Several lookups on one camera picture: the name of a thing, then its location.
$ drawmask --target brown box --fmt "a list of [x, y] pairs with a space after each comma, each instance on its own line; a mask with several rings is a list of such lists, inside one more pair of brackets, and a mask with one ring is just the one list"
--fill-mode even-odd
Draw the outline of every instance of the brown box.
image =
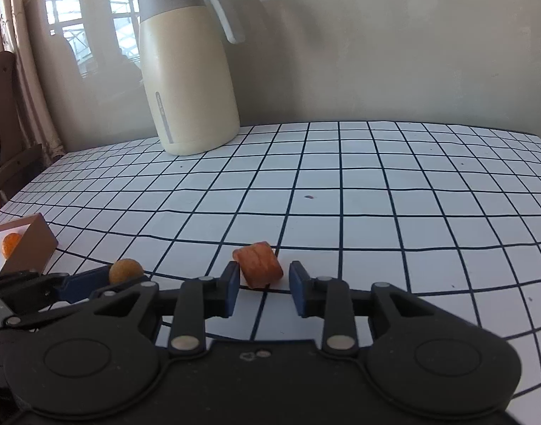
[[[11, 232], [23, 235], [6, 261], [1, 252], [3, 238]], [[42, 273], [54, 254], [58, 240], [42, 214], [16, 219], [0, 225], [0, 275], [15, 271], [36, 270]]]

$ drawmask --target glossy wall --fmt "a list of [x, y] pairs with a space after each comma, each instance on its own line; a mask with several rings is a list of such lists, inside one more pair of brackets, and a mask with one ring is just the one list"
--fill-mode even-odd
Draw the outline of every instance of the glossy wall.
[[[423, 120], [541, 136], [541, 0], [233, 1], [243, 124]], [[28, 0], [26, 13], [68, 150], [155, 135], [136, 0]]]

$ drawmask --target white handle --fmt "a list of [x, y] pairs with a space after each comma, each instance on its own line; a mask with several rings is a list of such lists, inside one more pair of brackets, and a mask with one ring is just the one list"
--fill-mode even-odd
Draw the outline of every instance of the white handle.
[[225, 35], [230, 43], [237, 45], [245, 41], [243, 26], [238, 20], [237, 14], [229, 0], [209, 0], [219, 21], [223, 26]]

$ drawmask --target snack piece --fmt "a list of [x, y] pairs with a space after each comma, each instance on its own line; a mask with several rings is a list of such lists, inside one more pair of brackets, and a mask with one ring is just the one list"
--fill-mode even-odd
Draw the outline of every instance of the snack piece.
[[16, 248], [16, 245], [19, 244], [20, 238], [22, 238], [22, 235], [20, 233], [9, 233], [5, 236], [5, 238], [3, 238], [1, 251], [5, 259], [11, 257], [11, 254]]
[[235, 249], [233, 260], [241, 266], [245, 281], [251, 289], [263, 288], [284, 276], [276, 255], [266, 241]]
[[141, 264], [133, 259], [116, 261], [109, 269], [109, 284], [119, 284], [145, 274]]

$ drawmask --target wooden chair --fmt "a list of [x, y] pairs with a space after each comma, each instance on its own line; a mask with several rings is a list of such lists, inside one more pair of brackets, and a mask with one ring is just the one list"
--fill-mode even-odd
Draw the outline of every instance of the wooden chair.
[[0, 52], [0, 193], [2, 202], [16, 195], [42, 171], [42, 145], [26, 148], [13, 93], [15, 55]]

